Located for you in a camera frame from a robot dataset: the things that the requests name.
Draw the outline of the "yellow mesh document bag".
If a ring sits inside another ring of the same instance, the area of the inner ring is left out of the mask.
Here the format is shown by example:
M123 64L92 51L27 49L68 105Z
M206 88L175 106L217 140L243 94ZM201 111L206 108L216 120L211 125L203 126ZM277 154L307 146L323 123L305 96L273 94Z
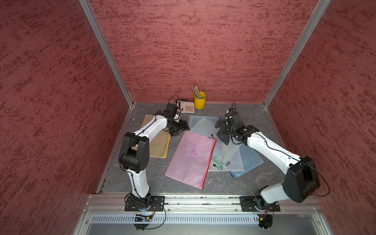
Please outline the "yellow mesh document bag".
M153 115L146 115L142 123L141 129L144 130L149 126L149 122L154 119ZM149 144L149 151L151 158L161 158L167 157L168 146L170 142L170 134L168 127L164 128L162 131L156 135Z

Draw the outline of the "green mesh document bag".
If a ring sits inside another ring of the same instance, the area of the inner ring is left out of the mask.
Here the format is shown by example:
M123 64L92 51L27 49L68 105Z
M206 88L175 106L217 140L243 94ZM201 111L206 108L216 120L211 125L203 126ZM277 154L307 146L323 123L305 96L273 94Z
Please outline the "green mesh document bag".
M232 159L234 153L240 148L240 146L234 144L225 145L217 137L216 134L219 129L215 128L215 124L218 120L219 117L190 116L189 128L193 133L206 137L214 137L217 140L211 158L216 159L224 165Z

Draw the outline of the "pink mesh document bag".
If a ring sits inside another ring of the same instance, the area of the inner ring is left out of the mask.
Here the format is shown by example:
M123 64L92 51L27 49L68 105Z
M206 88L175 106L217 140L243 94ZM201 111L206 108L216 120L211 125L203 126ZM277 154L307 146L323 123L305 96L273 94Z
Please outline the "pink mesh document bag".
M203 189L217 140L186 131L165 176Z

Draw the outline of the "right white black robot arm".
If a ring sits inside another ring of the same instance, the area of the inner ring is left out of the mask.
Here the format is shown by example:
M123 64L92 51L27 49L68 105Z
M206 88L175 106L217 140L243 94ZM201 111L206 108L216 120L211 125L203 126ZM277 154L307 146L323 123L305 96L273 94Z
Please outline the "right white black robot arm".
M216 124L218 138L226 145L236 140L248 146L274 163L285 175L282 182L266 186L255 194L259 209L277 201L303 202L320 188L319 173L311 157L300 157L268 139L257 128L245 126L237 114L226 116Z

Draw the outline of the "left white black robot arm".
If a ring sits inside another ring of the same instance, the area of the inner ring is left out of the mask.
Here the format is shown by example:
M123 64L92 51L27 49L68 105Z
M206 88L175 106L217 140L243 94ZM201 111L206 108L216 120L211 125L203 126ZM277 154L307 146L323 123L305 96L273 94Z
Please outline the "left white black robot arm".
M150 143L157 135L167 130L176 134L189 130L187 121L180 120L173 111L159 111L144 127L127 132L122 138L118 162L120 169L130 178L130 199L142 208L151 204L150 186L146 178L146 167L150 160Z

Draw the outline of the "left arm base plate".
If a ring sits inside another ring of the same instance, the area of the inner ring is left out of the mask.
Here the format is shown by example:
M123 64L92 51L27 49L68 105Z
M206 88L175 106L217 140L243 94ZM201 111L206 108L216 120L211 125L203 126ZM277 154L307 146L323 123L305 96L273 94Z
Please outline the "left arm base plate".
M124 210L126 212L162 212L165 203L164 196L147 196L138 198L134 195L127 197Z

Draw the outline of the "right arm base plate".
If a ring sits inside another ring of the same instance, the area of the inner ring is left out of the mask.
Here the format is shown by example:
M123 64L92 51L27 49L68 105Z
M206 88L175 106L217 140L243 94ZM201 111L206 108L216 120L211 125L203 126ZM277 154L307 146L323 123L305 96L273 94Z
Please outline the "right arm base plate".
M278 202L268 204L257 196L240 196L240 206L243 212L280 212Z

